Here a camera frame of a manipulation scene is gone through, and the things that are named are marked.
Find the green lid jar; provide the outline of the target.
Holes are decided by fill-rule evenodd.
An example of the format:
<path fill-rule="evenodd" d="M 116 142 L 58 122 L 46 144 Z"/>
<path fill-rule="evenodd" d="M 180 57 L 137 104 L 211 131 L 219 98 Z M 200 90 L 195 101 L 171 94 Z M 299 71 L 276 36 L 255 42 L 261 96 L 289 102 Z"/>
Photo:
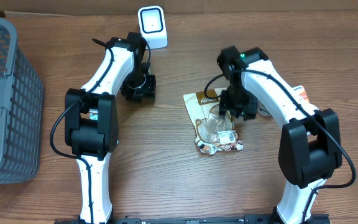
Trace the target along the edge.
<path fill-rule="evenodd" d="M 270 112 L 266 109 L 266 107 L 259 101 L 257 105 L 257 112 L 261 116 L 271 116 Z"/>

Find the brown cookie bag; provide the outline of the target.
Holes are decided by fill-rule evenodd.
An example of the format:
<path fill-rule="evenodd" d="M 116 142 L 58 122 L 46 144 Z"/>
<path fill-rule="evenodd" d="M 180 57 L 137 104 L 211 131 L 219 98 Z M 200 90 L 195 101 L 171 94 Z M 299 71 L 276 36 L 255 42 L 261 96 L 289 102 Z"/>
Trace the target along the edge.
<path fill-rule="evenodd" d="M 195 127 L 197 148 L 204 154 L 214 155 L 218 151 L 241 151 L 244 143 L 239 137 L 231 115 L 219 114 L 218 95 L 224 88 L 209 89 L 183 96 L 186 110 Z"/>

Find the orange tissue pack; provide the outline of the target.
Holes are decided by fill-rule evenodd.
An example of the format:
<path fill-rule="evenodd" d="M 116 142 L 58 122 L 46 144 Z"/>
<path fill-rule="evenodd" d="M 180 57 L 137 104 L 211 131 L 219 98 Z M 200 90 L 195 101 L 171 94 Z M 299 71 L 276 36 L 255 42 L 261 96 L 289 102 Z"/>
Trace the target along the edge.
<path fill-rule="evenodd" d="M 303 85 L 294 86 L 292 89 L 295 92 L 297 101 L 305 101 L 307 103 L 310 102 Z"/>

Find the teal snack bar wrapper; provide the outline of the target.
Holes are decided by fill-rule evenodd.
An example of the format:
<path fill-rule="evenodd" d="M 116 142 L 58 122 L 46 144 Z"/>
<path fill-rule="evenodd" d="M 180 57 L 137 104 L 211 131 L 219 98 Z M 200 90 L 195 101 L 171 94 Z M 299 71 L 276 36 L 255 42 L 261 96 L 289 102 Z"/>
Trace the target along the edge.
<path fill-rule="evenodd" d="M 89 110 L 89 118 L 91 119 L 91 120 L 98 120 L 98 110 L 96 110 L 96 109 L 90 109 Z"/>

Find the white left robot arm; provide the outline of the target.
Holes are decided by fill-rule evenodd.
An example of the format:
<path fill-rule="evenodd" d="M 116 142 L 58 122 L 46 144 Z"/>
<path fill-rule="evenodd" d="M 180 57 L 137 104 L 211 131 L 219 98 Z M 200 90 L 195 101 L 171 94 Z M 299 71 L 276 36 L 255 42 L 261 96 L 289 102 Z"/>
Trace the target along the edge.
<path fill-rule="evenodd" d="M 155 75 L 143 57 L 150 48 L 142 34 L 129 32 L 125 39 L 112 37 L 105 56 L 91 79 L 65 95 L 62 121 L 65 143 L 71 147 L 81 175 L 82 209 L 77 223 L 108 223 L 112 219 L 109 196 L 109 161 L 119 142 L 116 95 L 140 102 L 154 99 Z"/>

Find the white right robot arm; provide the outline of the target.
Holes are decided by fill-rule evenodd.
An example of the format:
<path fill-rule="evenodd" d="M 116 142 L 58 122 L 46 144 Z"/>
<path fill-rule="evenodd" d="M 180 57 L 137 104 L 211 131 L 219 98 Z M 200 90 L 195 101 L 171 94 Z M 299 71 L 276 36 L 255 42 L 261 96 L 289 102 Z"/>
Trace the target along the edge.
<path fill-rule="evenodd" d="M 246 223 L 329 223 L 311 208 L 326 181 L 342 166 L 339 118 L 297 95 L 258 47 L 240 52 L 225 48 L 217 64 L 229 80 L 219 112 L 255 118 L 262 103 L 281 129 L 278 163 L 286 178 L 283 196 L 270 215 L 246 215 Z"/>

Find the white barcode scanner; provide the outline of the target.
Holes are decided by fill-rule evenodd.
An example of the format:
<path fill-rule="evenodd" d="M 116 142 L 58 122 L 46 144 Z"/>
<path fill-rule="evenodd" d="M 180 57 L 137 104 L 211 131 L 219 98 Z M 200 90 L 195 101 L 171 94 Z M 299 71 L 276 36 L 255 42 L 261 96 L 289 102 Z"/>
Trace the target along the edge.
<path fill-rule="evenodd" d="M 167 27 L 163 9 L 145 6 L 138 10 L 139 29 L 150 49 L 162 49 L 168 45 Z"/>

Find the dark grey plastic basket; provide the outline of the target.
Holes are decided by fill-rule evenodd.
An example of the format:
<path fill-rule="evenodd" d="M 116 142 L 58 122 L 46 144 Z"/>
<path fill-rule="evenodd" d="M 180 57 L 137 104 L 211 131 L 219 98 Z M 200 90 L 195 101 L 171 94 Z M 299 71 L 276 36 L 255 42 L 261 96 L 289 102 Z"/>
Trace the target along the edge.
<path fill-rule="evenodd" d="M 33 179 L 40 166 L 44 84 L 0 18 L 0 185 Z"/>

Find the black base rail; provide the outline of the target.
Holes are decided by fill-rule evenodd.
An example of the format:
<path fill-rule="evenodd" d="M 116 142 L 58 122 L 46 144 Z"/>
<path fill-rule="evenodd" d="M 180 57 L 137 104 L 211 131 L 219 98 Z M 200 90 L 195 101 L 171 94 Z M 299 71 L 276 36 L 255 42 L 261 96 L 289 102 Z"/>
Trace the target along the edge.
<path fill-rule="evenodd" d="M 244 217 L 216 217 L 216 218 L 172 218 L 172 219 L 149 219 L 140 218 L 117 218 L 110 219 L 108 224 L 268 224 L 271 221 L 271 215 L 245 215 Z M 55 224 L 77 224 L 85 223 L 79 218 L 76 220 L 55 220 Z M 329 215 L 315 215 L 306 223 L 330 224 Z"/>

